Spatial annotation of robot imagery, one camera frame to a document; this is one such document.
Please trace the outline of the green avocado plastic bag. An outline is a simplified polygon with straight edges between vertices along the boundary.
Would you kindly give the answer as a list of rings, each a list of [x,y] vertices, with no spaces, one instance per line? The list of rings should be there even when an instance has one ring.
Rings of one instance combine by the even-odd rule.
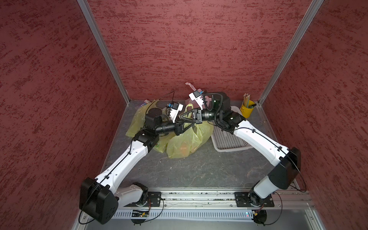
[[[178,154],[181,146],[190,146],[190,155],[203,146],[211,137],[214,126],[208,123],[195,124],[185,133],[173,137],[167,144],[166,153],[170,159],[182,158]]]

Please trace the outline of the orange red peach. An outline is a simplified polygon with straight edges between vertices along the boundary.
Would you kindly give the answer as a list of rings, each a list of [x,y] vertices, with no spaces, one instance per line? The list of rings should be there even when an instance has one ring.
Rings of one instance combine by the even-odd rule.
[[[184,158],[190,155],[190,150],[190,146],[184,145],[179,148],[178,154],[180,155],[180,157]]]

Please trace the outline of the pink plastic bag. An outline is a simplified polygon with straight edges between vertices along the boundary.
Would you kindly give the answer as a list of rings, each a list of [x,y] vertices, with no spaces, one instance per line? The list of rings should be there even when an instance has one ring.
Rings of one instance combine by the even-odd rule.
[[[189,98],[186,100],[186,105],[191,104],[192,108],[204,109],[211,107],[212,98],[209,96],[203,97],[203,91],[201,89],[196,89],[191,83],[186,82],[192,92],[189,94]]]

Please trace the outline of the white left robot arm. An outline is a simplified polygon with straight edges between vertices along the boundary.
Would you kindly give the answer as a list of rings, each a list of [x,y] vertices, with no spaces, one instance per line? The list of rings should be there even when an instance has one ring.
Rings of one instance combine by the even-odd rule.
[[[107,223],[117,211],[122,197],[115,195],[119,185],[131,169],[145,157],[159,141],[161,134],[183,134],[194,124],[202,123],[201,109],[192,109],[193,115],[183,113],[179,118],[163,122],[162,111],[153,108],[145,115],[143,128],[132,138],[126,151],[104,172],[96,178],[86,178],[80,187],[80,204],[82,212],[88,214],[100,224]]]

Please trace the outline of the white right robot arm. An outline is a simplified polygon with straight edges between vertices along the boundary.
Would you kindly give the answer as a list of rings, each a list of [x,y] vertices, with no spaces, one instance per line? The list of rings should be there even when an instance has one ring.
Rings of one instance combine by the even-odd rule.
[[[279,189],[286,190],[300,174],[301,153],[297,148],[289,149],[256,129],[245,117],[231,109],[230,98],[224,92],[200,93],[189,95],[198,104],[197,108],[180,115],[187,123],[201,124],[213,121],[223,131],[241,138],[260,152],[273,166],[273,170],[257,182],[249,191],[249,203],[260,207],[266,199]]]

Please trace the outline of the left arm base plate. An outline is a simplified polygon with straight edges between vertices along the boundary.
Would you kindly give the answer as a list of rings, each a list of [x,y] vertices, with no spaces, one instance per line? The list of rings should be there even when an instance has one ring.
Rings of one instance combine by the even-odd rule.
[[[149,207],[159,207],[161,205],[161,192],[148,192],[148,197],[144,203],[131,203],[126,205],[125,207],[137,207],[137,208],[149,208]]]

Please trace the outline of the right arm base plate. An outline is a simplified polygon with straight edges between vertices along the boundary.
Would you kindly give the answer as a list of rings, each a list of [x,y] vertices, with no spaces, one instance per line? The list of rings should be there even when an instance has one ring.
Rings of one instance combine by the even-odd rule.
[[[273,208],[275,206],[271,194],[261,198],[255,192],[235,192],[235,202],[238,208]]]

